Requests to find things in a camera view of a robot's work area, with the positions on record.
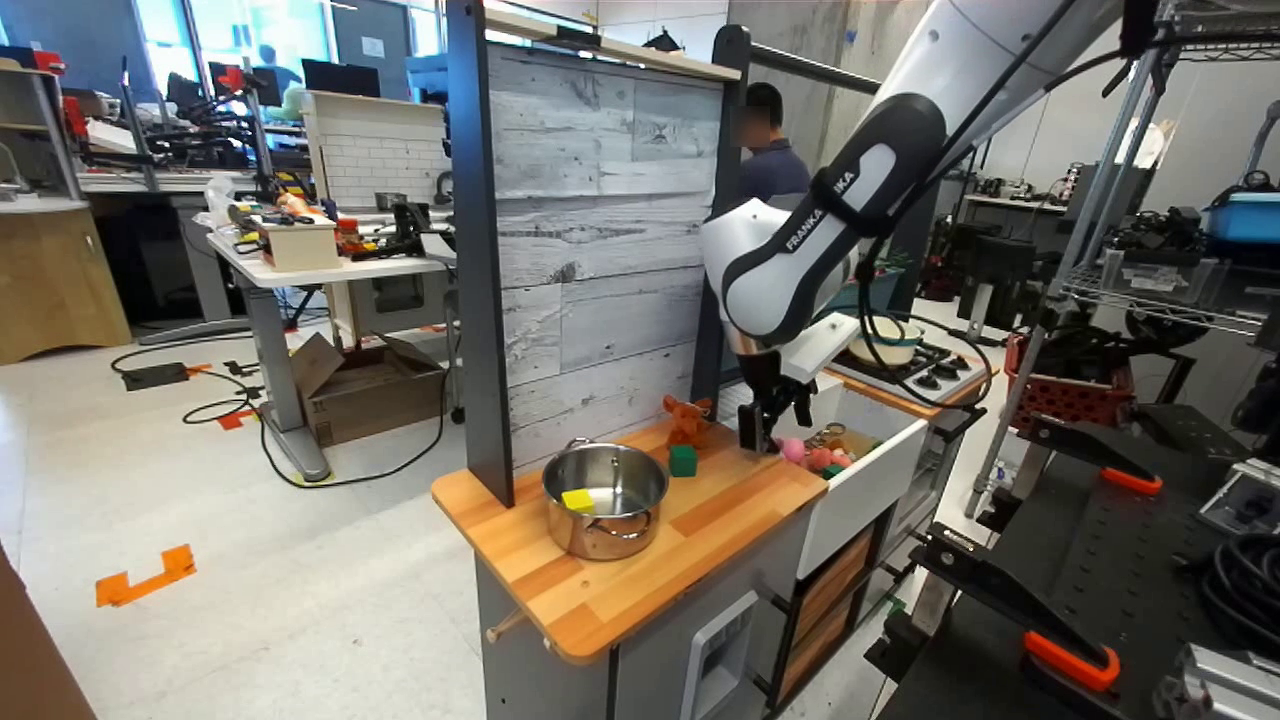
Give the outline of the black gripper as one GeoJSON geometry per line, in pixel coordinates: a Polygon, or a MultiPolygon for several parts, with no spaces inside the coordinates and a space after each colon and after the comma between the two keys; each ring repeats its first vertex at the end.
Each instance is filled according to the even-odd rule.
{"type": "Polygon", "coordinates": [[[743,450],[758,457],[758,431],[768,431],[788,406],[795,406],[799,424],[810,424],[810,390],[815,385],[799,385],[780,367],[780,350],[736,337],[732,355],[743,373],[743,385],[753,389],[753,401],[736,406],[736,437],[743,450]]]}

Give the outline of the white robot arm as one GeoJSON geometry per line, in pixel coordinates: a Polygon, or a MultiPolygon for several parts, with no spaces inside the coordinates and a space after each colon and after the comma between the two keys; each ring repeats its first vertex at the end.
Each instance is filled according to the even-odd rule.
{"type": "Polygon", "coordinates": [[[930,0],[863,118],[793,208],[743,199],[698,228],[698,256],[753,401],[741,443],[810,397],[815,373],[858,323],[823,321],[836,270],[973,145],[1026,108],[1132,0],[930,0]]]}

